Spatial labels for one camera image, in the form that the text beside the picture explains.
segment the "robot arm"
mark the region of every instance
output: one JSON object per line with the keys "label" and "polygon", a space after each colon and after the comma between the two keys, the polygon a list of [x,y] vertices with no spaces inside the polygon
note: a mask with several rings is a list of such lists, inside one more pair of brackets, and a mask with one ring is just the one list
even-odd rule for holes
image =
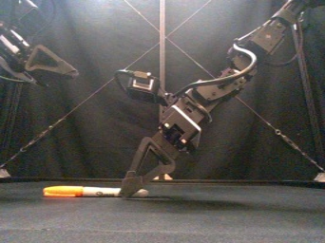
{"label": "robot arm", "polygon": [[[308,7],[315,8],[320,5],[325,5],[324,0],[288,1],[266,23],[236,40],[230,53],[230,67],[222,71],[220,78],[198,81],[182,88],[174,95],[162,95],[146,85],[146,92],[153,91],[151,94],[159,96],[163,100],[161,104],[166,106],[166,109],[158,133],[153,138],[145,138],[139,144],[131,168],[122,181],[122,196],[133,196],[158,175],[174,171],[176,158],[181,152],[190,152],[198,146],[201,135],[198,123],[202,120],[210,121],[210,112],[222,102],[222,98],[241,91],[257,73],[258,63],[276,52],[284,42],[285,31],[297,22],[303,11]],[[115,75],[118,81],[121,72],[130,74],[130,71],[119,70]],[[146,80],[146,76],[135,75],[134,72],[133,75],[130,75],[133,79]],[[141,88],[135,88],[133,84],[133,82],[129,83],[129,88],[141,92]],[[145,170],[146,158],[150,154],[154,155],[158,164]]]}
{"label": "robot arm", "polygon": [[0,67],[14,77],[10,81],[46,85],[28,72],[46,70],[75,78],[79,73],[46,46],[31,45],[23,35],[36,34],[46,22],[38,6],[30,0],[8,1],[12,4],[12,19],[0,20]]}

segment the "marker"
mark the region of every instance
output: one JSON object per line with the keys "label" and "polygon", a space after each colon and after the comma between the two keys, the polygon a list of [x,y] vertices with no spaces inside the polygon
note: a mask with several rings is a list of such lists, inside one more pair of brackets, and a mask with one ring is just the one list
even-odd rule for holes
{"label": "marker", "polygon": [[[121,188],[85,187],[85,186],[51,186],[43,189],[47,197],[79,197],[79,196],[105,196],[119,197]],[[149,191],[139,189],[133,197],[147,197]]]}

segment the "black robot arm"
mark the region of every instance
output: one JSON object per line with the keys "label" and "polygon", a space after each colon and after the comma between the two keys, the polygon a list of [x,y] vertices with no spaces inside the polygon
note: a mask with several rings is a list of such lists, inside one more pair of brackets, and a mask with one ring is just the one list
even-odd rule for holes
{"label": "black robot arm", "polygon": [[[284,42],[285,31],[296,24],[304,10],[324,4],[324,0],[288,1],[261,27],[236,39],[230,52],[230,67],[222,71],[221,77],[188,85],[174,95],[161,96],[166,109],[159,131],[139,144],[131,168],[122,181],[123,197],[133,196],[158,175],[174,171],[176,159],[181,152],[190,152],[198,146],[198,123],[202,120],[210,121],[210,112],[222,102],[222,98],[241,91],[257,73],[258,63],[276,52]],[[157,160],[151,167],[147,165],[150,156]]]}

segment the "black fabric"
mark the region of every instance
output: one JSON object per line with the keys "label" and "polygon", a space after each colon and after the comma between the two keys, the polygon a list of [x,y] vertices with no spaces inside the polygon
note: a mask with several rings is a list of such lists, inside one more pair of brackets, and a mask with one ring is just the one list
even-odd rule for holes
{"label": "black fabric", "polygon": [[[52,27],[36,38],[81,72],[75,81],[36,73],[50,88],[27,85],[23,89],[18,122],[10,155],[50,124],[56,122],[111,79],[114,72],[129,66],[159,42],[159,1],[55,1]],[[141,12],[138,15],[127,4]],[[166,1],[166,34],[205,5],[206,1]],[[169,35],[169,39],[197,62],[218,76],[228,66],[226,53],[233,40],[257,28],[281,7],[280,1],[212,1],[192,19]],[[313,34],[305,43],[311,49],[324,47]],[[288,38],[273,62],[287,61],[295,54]],[[324,85],[321,52],[309,56],[311,72]],[[159,46],[130,66],[159,76]],[[185,53],[166,41],[166,89],[176,92],[210,75]],[[284,68],[261,66],[260,73],[240,94],[266,120],[296,141],[313,157],[313,133],[299,65]],[[123,178],[143,137],[157,132],[159,109],[135,103],[110,82],[98,94],[67,117],[48,136],[31,147],[8,170],[15,176],[77,178]],[[202,124],[198,151],[178,158],[176,178],[313,179],[317,170],[281,141],[274,131],[249,109],[230,99],[213,111],[213,123]]]}
{"label": "black fabric", "polygon": [[0,183],[2,242],[324,242],[325,191],[240,184],[153,184],[150,197],[47,198],[54,185]]}

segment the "metal pole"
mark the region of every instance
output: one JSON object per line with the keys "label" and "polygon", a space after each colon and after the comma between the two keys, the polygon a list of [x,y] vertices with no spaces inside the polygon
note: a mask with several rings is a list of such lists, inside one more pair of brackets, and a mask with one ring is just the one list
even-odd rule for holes
{"label": "metal pole", "polygon": [[[165,66],[166,66],[166,47],[165,47],[165,43],[166,43],[166,35],[165,35],[165,27],[166,27],[166,22],[165,22],[165,17],[166,17],[166,2],[165,0],[161,0],[161,87],[162,90],[165,90]],[[159,109],[159,120],[162,120],[162,116],[163,116],[163,107],[161,106]]]}

